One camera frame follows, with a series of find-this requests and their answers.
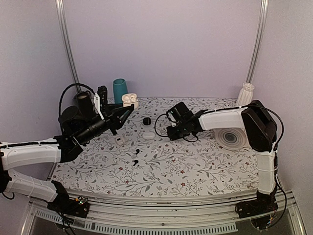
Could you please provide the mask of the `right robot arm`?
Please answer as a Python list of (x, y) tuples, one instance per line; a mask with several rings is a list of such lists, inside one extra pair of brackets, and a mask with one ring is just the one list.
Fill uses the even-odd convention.
[(256, 213), (264, 213), (271, 207), (278, 187), (276, 174), (279, 138), (277, 124), (271, 114), (271, 110), (258, 100), (244, 106), (200, 110), (197, 113), (193, 113), (184, 102), (180, 102), (165, 113), (171, 122), (166, 128), (167, 136), (176, 141), (211, 129), (244, 129), (258, 164), (259, 185), (253, 209)]

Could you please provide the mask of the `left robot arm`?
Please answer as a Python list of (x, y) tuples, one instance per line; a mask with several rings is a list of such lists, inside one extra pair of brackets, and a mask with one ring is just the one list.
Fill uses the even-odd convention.
[(27, 195), (45, 200), (69, 212), (73, 203), (64, 186), (57, 181), (42, 181), (18, 173), (19, 166), (39, 163), (67, 163), (74, 161), (83, 146), (110, 130), (113, 135), (121, 129), (134, 110), (134, 105), (109, 104), (99, 111), (82, 112), (69, 106), (58, 118), (63, 133), (44, 141), (2, 143), (0, 145), (0, 191)]

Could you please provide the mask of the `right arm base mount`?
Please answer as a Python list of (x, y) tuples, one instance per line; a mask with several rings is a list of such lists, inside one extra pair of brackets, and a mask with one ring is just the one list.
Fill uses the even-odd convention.
[(275, 200), (266, 201), (263, 199), (254, 199), (250, 201), (241, 201), (235, 205), (235, 212), (239, 218), (247, 218), (273, 212), (278, 209)]

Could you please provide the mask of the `beige earbud charging case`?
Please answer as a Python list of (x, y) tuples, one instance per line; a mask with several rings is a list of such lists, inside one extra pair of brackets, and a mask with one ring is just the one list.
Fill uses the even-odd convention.
[(137, 98), (137, 94), (135, 93), (124, 94), (122, 95), (121, 99), (123, 101), (123, 107), (134, 105), (134, 109), (138, 108), (139, 100)]

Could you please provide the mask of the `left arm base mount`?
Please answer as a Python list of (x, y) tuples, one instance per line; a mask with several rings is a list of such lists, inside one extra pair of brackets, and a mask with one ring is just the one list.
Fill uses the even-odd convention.
[(47, 203), (47, 208), (60, 214), (87, 218), (90, 203), (83, 197), (70, 199), (68, 195), (57, 195), (52, 202)]

